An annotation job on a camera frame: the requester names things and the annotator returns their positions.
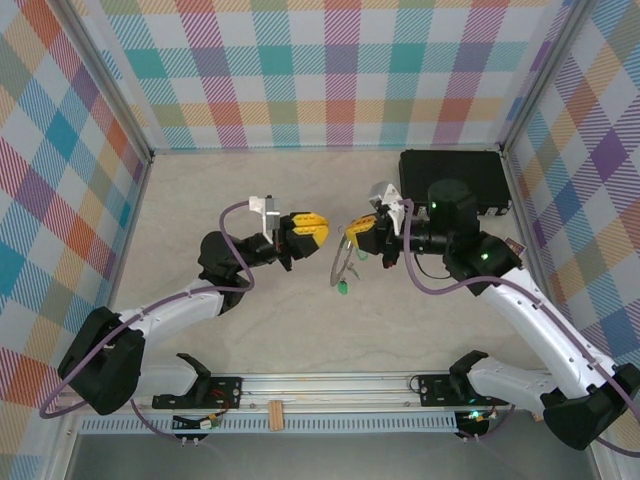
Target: black case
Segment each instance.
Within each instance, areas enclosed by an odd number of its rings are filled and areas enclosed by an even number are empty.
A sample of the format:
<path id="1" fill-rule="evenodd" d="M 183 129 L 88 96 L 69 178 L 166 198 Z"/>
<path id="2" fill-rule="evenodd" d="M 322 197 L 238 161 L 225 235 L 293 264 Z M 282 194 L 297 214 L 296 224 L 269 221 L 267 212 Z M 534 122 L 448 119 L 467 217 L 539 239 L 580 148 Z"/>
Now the black case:
<path id="1" fill-rule="evenodd" d="M 443 178 L 467 184 L 478 200 L 479 215 L 504 215 L 511 195 L 497 152 L 407 150 L 400 154 L 400 190 L 415 203 L 414 215 L 426 216 L 427 191 Z"/>

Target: black mounting bracket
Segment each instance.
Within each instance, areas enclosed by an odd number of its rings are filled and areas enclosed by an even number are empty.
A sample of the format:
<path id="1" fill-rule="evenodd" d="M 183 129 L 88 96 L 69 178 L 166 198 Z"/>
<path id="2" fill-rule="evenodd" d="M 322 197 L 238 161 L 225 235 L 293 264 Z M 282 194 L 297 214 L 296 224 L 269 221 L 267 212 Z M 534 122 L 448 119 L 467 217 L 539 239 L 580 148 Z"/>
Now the black mounting bracket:
<path id="1" fill-rule="evenodd" d="M 193 367 L 198 378 L 185 395 L 155 395 L 151 403 L 152 408 L 157 410 L 197 408 L 207 411 L 240 408 L 242 377 L 214 377 L 207 367 L 188 353 L 179 353 L 177 356 Z"/>
<path id="2" fill-rule="evenodd" d="M 423 407 L 493 407 L 508 405 L 497 398 L 476 396 L 461 398 L 451 384 L 451 377 L 442 375 L 418 375 L 420 405 Z"/>
<path id="3" fill-rule="evenodd" d="M 189 393 L 181 397 L 175 395 L 155 395 L 151 407 L 156 410 L 175 410 L 175 409 L 198 409 L 207 412 L 214 410 L 224 410 L 224 397 L 213 394 L 214 390 L 219 390 L 229 400 L 229 410 L 237 410 L 240 408 L 240 399 L 242 398 L 242 377 L 209 377 L 209 389 L 201 402 L 196 402 L 195 398 L 189 396 Z"/>
<path id="4" fill-rule="evenodd" d="M 194 420 L 194 423 L 185 423 L 184 421 L 182 421 L 180 419 L 180 417 L 173 417 L 172 421 L 171 421 L 171 429 L 174 430 L 173 434 L 175 435 L 176 438 L 182 440 L 183 438 L 187 439 L 187 440 L 195 440 L 196 438 L 198 439 L 198 441 L 200 440 L 204 440 L 205 438 L 207 438 L 207 436 L 209 436 L 208 433 L 203 433 L 202 429 L 200 428 L 200 423 L 196 420 Z M 193 430 L 194 432 L 197 433 L 175 433 L 175 430 Z"/>
<path id="5" fill-rule="evenodd" d="M 455 435 L 460 438 L 468 438 L 469 435 L 478 435 L 481 437 L 489 431 L 489 420 L 476 420 L 467 418 L 469 412 L 456 412 L 456 424 L 458 430 L 466 433 L 457 432 Z"/>

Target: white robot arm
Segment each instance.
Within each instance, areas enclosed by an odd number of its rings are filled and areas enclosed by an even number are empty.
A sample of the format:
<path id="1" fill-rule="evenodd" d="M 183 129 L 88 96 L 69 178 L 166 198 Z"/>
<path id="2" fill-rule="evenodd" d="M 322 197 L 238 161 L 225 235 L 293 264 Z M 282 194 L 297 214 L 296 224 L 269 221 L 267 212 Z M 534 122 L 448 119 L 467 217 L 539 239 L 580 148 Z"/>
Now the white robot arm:
<path id="1" fill-rule="evenodd" d="M 569 323 L 543 295 L 528 270 L 514 268 L 502 278 L 535 293 L 536 297 L 550 307 L 571 333 L 591 351 L 600 366 L 611 376 L 615 374 L 613 360 L 587 342 Z M 500 398 L 542 415 L 545 409 L 541 400 L 543 394 L 559 388 L 567 399 L 581 398 L 589 395 L 594 386 L 600 388 L 606 383 L 602 375 L 540 309 L 540 304 L 532 304 L 524 295 L 505 285 L 490 286 L 480 298 L 502 312 L 542 359 L 549 374 L 510 367 L 487 357 L 474 364 L 468 374 L 471 386 L 479 395 Z"/>
<path id="2" fill-rule="evenodd" d="M 277 201 L 271 197 L 252 197 L 245 204 L 261 214 L 262 232 L 243 240 L 220 231 L 207 234 L 198 258 L 203 271 L 185 289 L 150 306 L 119 313 L 100 307 L 87 316 L 58 374 L 96 412 L 108 415 L 130 398 L 147 395 L 179 397 L 195 392 L 201 399 L 210 374 L 197 360 L 180 353 L 184 365 L 142 369 L 145 354 L 180 330 L 238 305 L 252 285 L 239 275 L 243 268 L 279 261 L 290 271 L 293 260 L 313 254 L 329 235 L 327 220 L 315 213 L 281 217 Z M 200 377 L 203 381 L 196 385 Z"/>
<path id="3" fill-rule="evenodd" d="M 412 209 L 413 203 L 403 202 L 384 182 L 374 185 L 369 198 L 376 213 L 347 227 L 352 244 L 381 254 L 384 268 L 395 265 L 403 252 L 409 275 L 425 293 L 438 295 L 467 286 L 503 313 L 548 368 L 548 374 L 530 372 L 473 351 L 449 369 L 451 387 L 461 401 L 493 397 L 529 410 L 543 416 L 560 440 L 580 450 L 624 413 L 627 404 L 605 375 L 633 398 L 640 390 L 640 371 L 632 364 L 617 366 L 587 342 L 544 296 L 508 245 L 480 231 L 475 196 L 463 182 L 432 184 L 429 219 L 413 219 L 409 212 L 402 232 L 397 228 L 397 207 L 406 203 Z M 437 291 L 424 287 L 412 271 L 410 254 L 442 255 L 460 283 Z"/>

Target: plaid wall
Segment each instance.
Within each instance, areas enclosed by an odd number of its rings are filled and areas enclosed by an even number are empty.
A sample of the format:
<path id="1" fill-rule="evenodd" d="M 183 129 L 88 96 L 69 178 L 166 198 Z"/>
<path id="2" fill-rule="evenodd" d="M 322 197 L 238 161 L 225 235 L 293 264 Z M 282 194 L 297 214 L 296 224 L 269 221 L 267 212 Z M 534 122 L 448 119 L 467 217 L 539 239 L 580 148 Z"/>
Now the plaid wall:
<path id="1" fill-rule="evenodd" d="M 531 87 L 533 86 L 534 82 L 538 78 L 538 75 L 540 74 L 540 69 L 544 65 L 544 62 L 553 53 L 552 47 L 554 45 L 554 42 L 556 41 L 556 39 L 558 38 L 558 35 L 562 31 L 565 21 L 569 16 L 569 12 L 571 11 L 572 7 L 576 4 L 576 1 L 577 0 L 562 1 L 562 6 L 558 10 L 556 17 L 553 19 L 553 23 L 551 24 L 551 27 L 547 32 L 547 36 L 545 37 L 544 42 L 542 42 L 542 45 L 540 46 L 540 50 L 538 50 L 538 53 L 535 59 L 533 60 L 533 62 L 531 62 L 529 71 L 527 72 L 527 75 L 524 81 L 520 84 L 520 89 L 518 90 L 518 94 L 516 95 L 515 100 L 511 104 L 511 108 L 509 109 L 507 119 L 502 125 L 500 134 L 496 139 L 496 143 L 503 144 L 504 141 L 506 140 L 507 134 L 509 133 L 509 130 L 513 126 L 513 122 L 516 120 L 516 118 L 518 118 L 518 115 L 521 113 L 520 111 L 522 110 L 523 103 L 526 100 L 527 95 L 529 95 L 529 92 L 531 91 Z"/>
<path id="2" fill-rule="evenodd" d="M 197 149 L 492 145 L 570 1 L 74 3 L 151 143 Z"/>
<path id="3" fill-rule="evenodd" d="M 513 165 L 559 308 L 640 366 L 640 2 L 601 0 Z"/>
<path id="4" fill-rule="evenodd" d="M 35 407 L 107 300 L 144 164 L 44 0 L 0 0 L 0 479 L 31 479 Z"/>

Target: white bracket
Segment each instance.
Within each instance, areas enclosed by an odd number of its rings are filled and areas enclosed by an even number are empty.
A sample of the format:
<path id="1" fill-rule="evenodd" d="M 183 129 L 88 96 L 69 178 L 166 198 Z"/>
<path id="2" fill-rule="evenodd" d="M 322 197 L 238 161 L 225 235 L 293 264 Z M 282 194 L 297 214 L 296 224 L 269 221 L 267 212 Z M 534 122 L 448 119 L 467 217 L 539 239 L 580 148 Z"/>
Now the white bracket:
<path id="1" fill-rule="evenodd" d="M 278 199 L 271 196 L 249 197 L 249 210 L 262 217 L 262 235 L 273 245 L 271 232 L 280 228 L 280 206 Z"/>
<path id="2" fill-rule="evenodd" d="M 369 202 L 377 208 L 378 202 L 389 208 L 388 215 L 393 222 L 393 232 L 400 235 L 400 228 L 404 221 L 404 207 L 400 204 L 402 196 L 391 182 L 376 183 L 369 191 Z"/>

